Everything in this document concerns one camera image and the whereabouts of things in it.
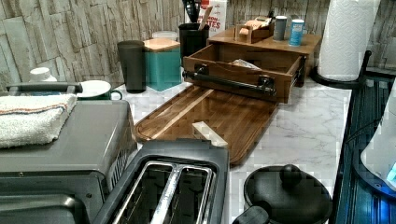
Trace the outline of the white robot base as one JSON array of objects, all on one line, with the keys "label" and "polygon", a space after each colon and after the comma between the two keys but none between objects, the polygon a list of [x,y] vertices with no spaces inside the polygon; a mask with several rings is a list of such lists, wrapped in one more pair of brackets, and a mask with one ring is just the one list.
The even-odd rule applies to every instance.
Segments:
[{"label": "white robot base", "polygon": [[363,165],[392,190],[396,188],[396,87],[392,85],[384,115],[361,153]]}]

